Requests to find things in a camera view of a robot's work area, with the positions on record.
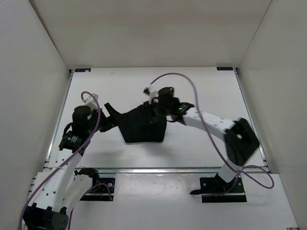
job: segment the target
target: white connector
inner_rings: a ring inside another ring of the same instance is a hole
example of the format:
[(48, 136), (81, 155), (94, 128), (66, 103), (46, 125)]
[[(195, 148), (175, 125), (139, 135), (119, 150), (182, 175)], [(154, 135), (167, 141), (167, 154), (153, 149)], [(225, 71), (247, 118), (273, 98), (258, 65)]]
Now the white connector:
[[(98, 100), (98, 95), (97, 94), (93, 93), (93, 96)], [(94, 99), (91, 96), (89, 96), (88, 98), (84, 99), (83, 102), (84, 102), (84, 105), (89, 106), (91, 108), (91, 110), (93, 110), (93, 109), (97, 109), (98, 110), (98, 106), (97, 106), (96, 102), (94, 101)]]

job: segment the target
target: white wall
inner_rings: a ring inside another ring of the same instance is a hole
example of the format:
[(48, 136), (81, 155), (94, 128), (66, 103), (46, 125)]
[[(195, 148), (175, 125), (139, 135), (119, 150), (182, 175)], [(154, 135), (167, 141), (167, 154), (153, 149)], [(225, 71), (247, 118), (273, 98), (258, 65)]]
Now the white wall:
[(0, 226), (17, 229), (69, 72), (27, 0), (0, 4)]
[(235, 66), (271, 0), (30, 0), (69, 68)]
[(274, 0), (239, 75), (274, 172), (307, 229), (307, 1)]

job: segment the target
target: robotic arm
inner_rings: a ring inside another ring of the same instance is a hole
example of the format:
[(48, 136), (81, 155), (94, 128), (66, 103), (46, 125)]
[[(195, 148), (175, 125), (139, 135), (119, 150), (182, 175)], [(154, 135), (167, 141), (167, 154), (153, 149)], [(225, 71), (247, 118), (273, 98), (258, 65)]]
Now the robotic arm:
[[(149, 95), (150, 100), (125, 114), (120, 114), (110, 104), (105, 104), (109, 117), (97, 107), (93, 98), (84, 100), (84, 105), (75, 108), (72, 123), (64, 129), (53, 170), (70, 157), (71, 152), (75, 152), (92, 134), (98, 118), (98, 109), (100, 110), (98, 130), (106, 132), (118, 126), (125, 141), (130, 143), (163, 141), (167, 116), (171, 116), (170, 122), (179, 122), (185, 126), (208, 131), (225, 142), (227, 162), (237, 171), (259, 146), (258, 139), (243, 118), (231, 121), (201, 111), (207, 125), (205, 129), (195, 106), (186, 102), (181, 103), (174, 97), (173, 87), (165, 87), (158, 92), (146, 88), (144, 93)], [(67, 214), (89, 188), (99, 183), (98, 171), (84, 168), (75, 172), (75, 180), (67, 188), (71, 175), (87, 146), (50, 178), (33, 204), (27, 207), (23, 219), (29, 230), (65, 230), (68, 224)], [(216, 179), (225, 185), (231, 184), (235, 176), (236, 172), (225, 164), (217, 173)]]

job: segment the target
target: white panel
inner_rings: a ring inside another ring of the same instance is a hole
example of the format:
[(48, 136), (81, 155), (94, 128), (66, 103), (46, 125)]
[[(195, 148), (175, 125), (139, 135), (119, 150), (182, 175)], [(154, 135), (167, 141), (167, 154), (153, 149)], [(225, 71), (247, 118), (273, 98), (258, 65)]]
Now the white panel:
[(275, 0), (240, 65), (269, 164), (307, 229), (307, 1)]
[[(91, 72), (74, 73), (63, 111), (59, 130), (51, 154), (50, 165), (56, 160), (58, 145), (64, 127), (71, 122), (75, 107), (82, 104), (80, 94), (90, 91), (99, 95), (99, 102), (109, 102), (119, 112), (127, 112), (142, 104), (148, 97), (143, 89), (157, 76), (180, 72), (191, 77), (198, 88), (200, 106), (208, 113), (237, 120), (248, 119), (248, 113), (233, 71), (217, 71), (215, 67), (190, 68), (101, 68)], [(165, 86), (175, 88), (175, 96), (182, 102), (194, 103), (189, 83), (179, 76), (167, 76), (153, 85), (157, 90)], [(214, 138), (221, 152), (224, 143)], [(262, 165), (259, 151), (249, 161)], [(126, 145), (119, 128), (106, 133), (96, 133), (79, 166), (95, 168), (117, 167), (220, 167), (223, 162), (214, 150), (207, 134), (179, 123), (168, 123), (163, 143)]]
[(69, 72), (27, 0), (0, 5), (0, 223), (17, 229), (41, 170)]
[(237, 67), (270, 0), (31, 0), (69, 68)]
[[(39, 173), (35, 186), (44, 178)], [(243, 176), (247, 203), (203, 204), (198, 189), (205, 174), (117, 174), (113, 202), (81, 201), (73, 230), (285, 230), (297, 223), (279, 175), (267, 190)], [(253, 176), (267, 185), (264, 174)]]

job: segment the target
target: cable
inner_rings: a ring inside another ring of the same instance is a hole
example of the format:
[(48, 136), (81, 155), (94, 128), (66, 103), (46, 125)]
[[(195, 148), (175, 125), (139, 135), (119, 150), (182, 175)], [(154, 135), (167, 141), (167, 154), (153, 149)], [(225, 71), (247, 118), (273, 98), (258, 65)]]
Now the cable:
[[(107, 192), (109, 194), (109, 200), (111, 200), (111, 192), (110, 192), (110, 189), (109, 187), (105, 184), (105, 183), (99, 183), (99, 184), (96, 184), (94, 185), (93, 187), (91, 187), (89, 190), (87, 190), (84, 195), (82, 197), (84, 197), (86, 194), (88, 194), (89, 192), (91, 192), (94, 188), (101, 186), (103, 185), (104, 187), (106, 187), (107, 189)], [(69, 220), (68, 220), (68, 227), (67, 227), (67, 230), (71, 230), (71, 218), (72, 218), (72, 212), (73, 212), (73, 209), (71, 210), (71, 213), (69, 215)]]
[[(164, 77), (164, 76), (167, 76), (167, 75), (179, 75), (179, 76), (185, 78), (186, 80), (188, 80), (188, 82), (191, 84), (191, 86), (192, 86), (192, 88), (193, 88), (193, 90), (194, 90), (194, 97), (195, 97), (195, 107), (196, 107), (196, 110), (197, 110), (198, 115), (199, 115), (199, 117), (200, 117), (200, 119), (201, 119), (201, 123), (202, 123), (202, 125), (203, 125), (205, 131), (207, 132), (207, 134), (208, 134), (208, 136), (209, 136), (209, 139), (210, 139), (211, 143), (213, 144), (213, 147), (215, 148), (217, 154), (221, 157), (221, 159), (223, 160), (223, 162), (224, 162), (232, 171), (234, 171), (234, 172), (237, 173), (237, 175), (236, 175), (236, 180), (235, 180), (233, 186), (231, 187), (231, 189), (233, 189), (233, 187), (236, 185), (236, 183), (237, 183), (237, 181), (238, 181), (238, 178), (239, 178), (240, 174), (242, 174), (242, 173), (243, 173), (244, 175), (246, 175), (247, 177), (249, 177), (250, 179), (252, 179), (252, 180), (253, 180), (254, 182), (256, 182), (257, 184), (259, 184), (260, 186), (264, 187), (264, 188), (267, 188), (267, 189), (272, 189), (272, 188), (274, 188), (275, 183), (274, 183), (274, 180), (273, 180), (272, 176), (271, 176), (267, 171), (265, 171), (262, 167), (256, 166), (256, 165), (248, 165), (248, 166), (242, 167), (241, 170), (237, 171), (237, 170), (235, 170), (235, 169), (226, 161), (226, 159), (224, 158), (224, 156), (221, 154), (220, 150), (219, 150), (218, 147), (216, 146), (215, 141), (214, 141), (214, 139), (212, 138), (212, 135), (211, 135), (210, 132), (209, 132), (208, 126), (207, 126), (205, 120), (203, 119), (203, 117), (202, 117), (202, 115), (201, 115), (201, 110), (200, 110), (199, 101), (198, 101), (197, 89), (196, 89), (195, 84), (193, 83), (193, 81), (192, 81), (189, 77), (187, 77), (186, 75), (181, 74), (181, 73), (165, 73), (165, 74), (162, 74), (161, 76), (157, 77), (156, 79), (154, 79), (154, 80), (149, 84), (148, 88), (150, 88), (151, 85), (152, 85), (153, 83), (155, 83), (158, 79), (160, 79), (160, 78), (162, 78), (162, 77)], [(257, 181), (257, 180), (256, 180), (255, 178), (253, 178), (252, 176), (248, 175), (248, 174), (244, 171), (246, 168), (253, 168), (253, 167), (258, 168), (258, 169), (264, 171), (264, 172), (269, 176), (270, 180), (272, 181), (272, 185), (271, 185), (271, 186), (266, 186), (266, 185), (260, 183), (259, 181)], [(222, 194), (216, 195), (216, 196), (223, 196), (223, 195), (225, 195), (226, 193), (228, 193), (231, 189), (229, 189), (228, 191), (226, 191), (226, 192), (224, 192), (224, 193), (222, 193)]]
[[(98, 100), (88, 91), (84, 91), (81, 93), (81, 98), (83, 100), (83, 95), (84, 94), (88, 94), (90, 95), (95, 103), (97, 104), (97, 107), (100, 108), (100, 105), (99, 105), (99, 102)], [(99, 126), (99, 122), (100, 122), (100, 109), (98, 109), (98, 118), (97, 118), (97, 122), (96, 122), (96, 125), (95, 125), (95, 128), (94, 130), (92, 131), (92, 133), (90, 134), (90, 136), (86, 139), (86, 141), (70, 156), (68, 157), (59, 167), (57, 167), (54, 171), (52, 171), (47, 177), (45, 180), (43, 180), (43, 182), (36, 188), (36, 190), (34, 190), (32, 192), (32, 194), (30, 195), (29, 199), (27, 199), (22, 211), (21, 211), (21, 214), (20, 214), (20, 217), (19, 217), (19, 222), (18, 222), (18, 230), (22, 230), (22, 222), (23, 222), (23, 216), (24, 216), (24, 212), (25, 212), (25, 209), (27, 208), (27, 206), (29, 205), (30, 201), (33, 199), (33, 197), (35, 196), (35, 194), (38, 192), (38, 190), (48, 181), (50, 180), (51, 177), (54, 176), (54, 174), (57, 173), (57, 171), (59, 171), (61, 169), (61, 167), (63, 167), (66, 163), (68, 163), (75, 155), (78, 154), (78, 152), (83, 149), (83, 147), (85, 147), (89, 141), (92, 139), (93, 135), (95, 134), (95, 132), (97, 131), (98, 129), (98, 126)]]

